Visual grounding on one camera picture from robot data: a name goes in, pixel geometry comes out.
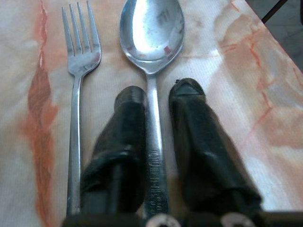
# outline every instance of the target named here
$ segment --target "spoon handle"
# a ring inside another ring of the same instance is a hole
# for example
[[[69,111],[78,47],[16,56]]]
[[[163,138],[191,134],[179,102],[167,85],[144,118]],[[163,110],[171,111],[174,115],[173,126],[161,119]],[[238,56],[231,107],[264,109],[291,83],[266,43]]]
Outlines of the spoon handle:
[[[144,216],[149,218],[168,212],[156,74],[147,75],[146,151],[147,185],[145,187]]]

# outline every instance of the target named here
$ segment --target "spoon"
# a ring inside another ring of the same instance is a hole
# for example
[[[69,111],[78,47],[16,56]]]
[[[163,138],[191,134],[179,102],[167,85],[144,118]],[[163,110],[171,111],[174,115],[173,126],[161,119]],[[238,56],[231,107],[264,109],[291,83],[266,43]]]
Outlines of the spoon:
[[[120,44],[147,79],[144,216],[168,212],[165,161],[157,94],[157,75],[180,52],[184,16],[178,0],[127,0],[120,20]]]

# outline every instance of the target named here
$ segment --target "table surface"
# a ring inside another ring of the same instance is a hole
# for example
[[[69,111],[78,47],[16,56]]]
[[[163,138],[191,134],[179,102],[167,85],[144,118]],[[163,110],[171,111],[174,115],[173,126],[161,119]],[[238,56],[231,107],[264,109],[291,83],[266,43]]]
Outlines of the table surface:
[[[73,78],[61,7],[76,1],[2,1],[0,8],[0,220],[57,227],[65,215]],[[101,65],[82,88],[84,163],[126,86],[146,88],[123,56],[123,0],[92,0]],[[168,113],[175,80],[191,77],[230,135],[266,210],[303,208],[303,75],[245,0],[181,0],[184,49],[159,77],[170,210],[182,215]],[[87,11],[81,2],[82,11]]]

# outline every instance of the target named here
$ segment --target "fork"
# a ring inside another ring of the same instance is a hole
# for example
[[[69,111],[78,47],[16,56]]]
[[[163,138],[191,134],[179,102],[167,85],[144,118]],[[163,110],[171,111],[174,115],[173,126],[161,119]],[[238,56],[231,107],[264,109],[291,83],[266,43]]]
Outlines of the fork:
[[[100,64],[101,61],[101,45],[90,3],[87,1],[89,23],[91,28],[92,47],[89,42],[89,37],[87,34],[83,14],[80,8],[80,4],[78,2],[77,7],[82,30],[82,43],[80,40],[75,15],[72,6],[70,5],[71,21],[75,36],[74,45],[71,40],[71,33],[65,14],[65,9],[62,7],[62,19],[68,53],[68,72],[74,76],[74,84],[71,96],[71,134],[67,186],[67,215],[75,214],[80,211],[80,175],[82,168],[80,138],[81,84],[85,75],[93,71]]]

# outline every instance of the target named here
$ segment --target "fork tines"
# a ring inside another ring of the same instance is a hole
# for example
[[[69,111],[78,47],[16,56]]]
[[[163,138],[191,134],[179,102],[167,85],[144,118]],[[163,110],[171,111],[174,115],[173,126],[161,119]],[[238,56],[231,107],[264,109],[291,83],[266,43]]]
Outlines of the fork tines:
[[[77,54],[83,54],[83,53],[88,53],[88,52],[101,52],[101,46],[100,46],[100,41],[99,41],[98,32],[97,32],[97,28],[96,28],[96,23],[95,23],[95,19],[94,19],[92,10],[91,10],[90,3],[87,1],[87,8],[88,8],[88,13],[89,13],[89,23],[90,23],[90,29],[91,29],[92,48],[89,44],[89,37],[87,34],[83,14],[81,11],[80,4],[78,2],[77,2],[77,8],[78,8],[78,12],[79,12],[81,30],[82,30],[82,44],[80,41],[80,36],[79,36],[77,22],[75,19],[75,14],[74,14],[74,11],[70,4],[71,21],[72,21],[72,27],[73,27],[74,35],[75,35],[75,40],[74,40],[75,48],[74,48],[74,46],[72,44],[72,40],[71,40],[71,32],[70,32],[70,28],[69,28],[69,25],[67,22],[65,9],[64,9],[64,7],[62,7],[62,18],[63,18],[63,25],[64,25],[65,40],[66,40],[68,56],[74,56]]]

